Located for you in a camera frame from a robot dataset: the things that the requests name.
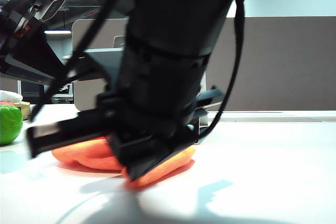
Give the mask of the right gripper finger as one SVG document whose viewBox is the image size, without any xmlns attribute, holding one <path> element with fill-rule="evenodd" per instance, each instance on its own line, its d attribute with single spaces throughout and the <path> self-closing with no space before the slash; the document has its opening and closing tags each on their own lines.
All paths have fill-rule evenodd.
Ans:
<svg viewBox="0 0 336 224">
<path fill-rule="evenodd" d="M 112 128 L 113 118 L 99 113 L 79 113 L 73 119 L 29 127 L 26 137 L 30 156 L 104 136 Z"/>
</svg>

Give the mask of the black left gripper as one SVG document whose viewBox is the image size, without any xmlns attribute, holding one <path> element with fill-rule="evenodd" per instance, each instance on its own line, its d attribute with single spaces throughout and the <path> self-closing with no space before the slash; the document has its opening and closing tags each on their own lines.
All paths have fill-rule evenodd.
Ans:
<svg viewBox="0 0 336 224">
<path fill-rule="evenodd" d="M 64 64 L 45 34 L 47 0 L 10 0 L 1 7 L 1 73 L 49 85 Z"/>
</svg>

